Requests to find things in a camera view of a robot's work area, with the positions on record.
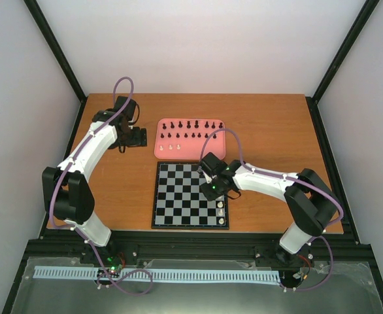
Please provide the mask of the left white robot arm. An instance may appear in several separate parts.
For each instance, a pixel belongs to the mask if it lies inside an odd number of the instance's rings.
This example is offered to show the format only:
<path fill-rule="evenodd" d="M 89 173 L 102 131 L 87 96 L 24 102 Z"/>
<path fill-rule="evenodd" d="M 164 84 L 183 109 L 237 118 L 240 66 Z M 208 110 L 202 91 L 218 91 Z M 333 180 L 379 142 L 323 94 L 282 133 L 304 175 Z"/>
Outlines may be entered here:
<path fill-rule="evenodd" d="M 95 255 L 104 263 L 117 259 L 118 246 L 110 240 L 111 230 L 95 213 L 95 200 L 89 179 L 108 150 L 124 153 L 126 148 L 145 147 L 146 129 L 136 126 L 140 107 L 129 97 L 118 96 L 110 109 L 98 111 L 87 134 L 57 167 L 42 173 L 42 191 L 50 224 L 63 221 L 62 228 L 79 232 L 93 243 Z"/>

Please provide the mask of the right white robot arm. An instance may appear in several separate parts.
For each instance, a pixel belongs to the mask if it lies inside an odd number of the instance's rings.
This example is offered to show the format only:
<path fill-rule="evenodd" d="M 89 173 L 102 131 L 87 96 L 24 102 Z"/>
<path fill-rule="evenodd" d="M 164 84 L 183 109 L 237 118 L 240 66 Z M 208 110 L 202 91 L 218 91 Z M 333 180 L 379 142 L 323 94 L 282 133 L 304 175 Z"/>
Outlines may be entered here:
<path fill-rule="evenodd" d="M 336 221 L 336 214 L 343 216 L 337 197 L 311 169 L 281 173 L 242 160 L 227 164 L 210 152 L 199 162 L 198 172 L 206 180 L 199 188 L 208 201 L 227 196 L 230 191 L 239 196 L 242 191 L 251 191 L 287 204 L 293 222 L 271 253 L 282 264 L 289 264 L 304 245 L 320 237 Z"/>

